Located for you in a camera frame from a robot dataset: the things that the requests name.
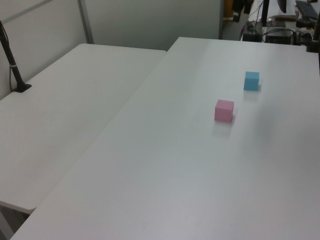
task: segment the cable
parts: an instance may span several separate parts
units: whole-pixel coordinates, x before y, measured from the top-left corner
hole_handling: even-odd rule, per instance
[[[267,31],[265,34],[262,34],[262,36],[267,35],[267,34],[272,34],[272,33],[276,33],[276,32],[281,32],[281,31],[291,31],[292,33],[296,33],[295,31],[293,31],[292,29],[289,28],[282,28],[282,29],[273,29],[270,31]]]
[[[256,11],[258,11],[258,9],[261,7],[262,4],[264,4],[264,0],[263,0],[263,1],[261,2],[261,4],[256,8],[256,10],[248,16],[248,19],[249,19]]]
[[[248,16],[248,20],[249,20],[249,18],[250,18],[256,11],[260,10],[262,4],[264,4],[264,0],[263,0],[263,1],[261,2],[261,4],[256,8],[256,10]],[[239,41],[241,40],[241,37],[242,37],[242,35],[243,35],[243,32],[244,32],[245,27],[246,27],[246,25],[247,25],[248,22],[249,22],[249,21],[246,21],[245,25],[243,25],[243,27],[242,27],[242,29],[241,29],[241,32],[240,32],[240,35],[239,35]]]
[[[9,45],[9,38],[8,38],[8,35],[7,35],[7,32],[6,32],[5,28],[4,28],[4,26],[2,26],[2,30],[3,30],[3,32],[4,32],[6,41],[8,42],[8,45]]]
[[[13,92],[12,86],[11,86],[11,66],[9,66],[9,85],[10,85],[11,92]]]
[[[257,22],[258,22],[258,17],[259,17],[260,8],[261,8],[261,6],[262,6],[263,3],[264,3],[264,1],[262,1],[262,3],[260,4],[260,6],[259,6],[259,8],[258,8],[258,13],[257,13],[257,15],[256,15],[256,20],[255,20],[254,29],[256,29],[256,24],[257,24]]]
[[[6,32],[5,28],[4,28],[4,26],[2,26],[1,28],[2,28],[2,30],[4,32],[6,41],[8,42],[8,45],[10,45],[9,44],[9,38],[8,38],[8,35],[7,35],[7,32]],[[13,89],[12,89],[12,86],[11,86],[11,66],[10,65],[9,65],[9,86],[10,86],[11,92],[13,92]]]

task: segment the black cable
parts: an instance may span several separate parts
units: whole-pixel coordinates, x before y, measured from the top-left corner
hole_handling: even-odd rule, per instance
[[[262,3],[256,8],[256,10],[248,16],[248,19],[252,16],[252,14],[258,11],[258,9],[261,7],[262,4],[264,4],[264,1],[262,1]]]
[[[260,8],[261,8],[261,6],[262,6],[263,3],[264,3],[264,1],[262,1],[262,3],[260,4],[260,6],[259,6],[259,8],[258,8],[258,13],[257,13],[257,15],[256,15],[255,24],[257,24],[257,22],[258,22],[258,17],[259,17]]]
[[[263,1],[261,2],[261,4],[256,8],[256,10],[248,16],[248,19],[249,19],[256,11],[258,11],[258,10],[261,8],[262,4],[264,4],[264,0],[263,0]],[[241,37],[242,37],[243,32],[244,32],[244,29],[245,29],[245,27],[246,27],[246,25],[247,25],[248,22],[249,22],[249,21],[246,21],[245,25],[243,25],[243,27],[242,27],[242,29],[241,29],[241,32],[240,32],[240,35],[239,35],[239,41],[241,40]]]
[[[291,32],[295,33],[295,31],[293,31],[292,29],[283,28],[283,29],[272,29],[272,30],[270,30],[270,31],[267,31],[267,32],[266,32],[265,34],[263,34],[262,36],[267,35],[267,34],[272,34],[272,33],[281,32],[281,31],[291,31]]]

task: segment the white wall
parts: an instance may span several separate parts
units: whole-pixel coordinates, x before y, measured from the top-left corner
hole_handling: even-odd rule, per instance
[[[219,38],[220,0],[83,1],[95,44],[167,51],[178,37]]]
[[[86,43],[76,0],[49,1],[9,21],[4,28],[25,82],[77,45]],[[0,99],[9,93],[9,63],[0,46]]]
[[[30,9],[44,0],[0,0],[0,20],[4,21],[11,16]]]

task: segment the desk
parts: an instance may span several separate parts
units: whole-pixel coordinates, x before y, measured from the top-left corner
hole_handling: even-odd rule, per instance
[[[0,101],[0,205],[31,213],[165,51],[81,44]]]
[[[319,104],[317,54],[179,38],[12,240],[318,239]]]

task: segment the cube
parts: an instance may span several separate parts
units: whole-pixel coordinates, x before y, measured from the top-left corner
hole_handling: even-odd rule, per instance
[[[230,123],[234,113],[234,101],[218,100],[215,105],[214,120]]]
[[[246,71],[243,90],[258,91],[259,90],[259,72]]]

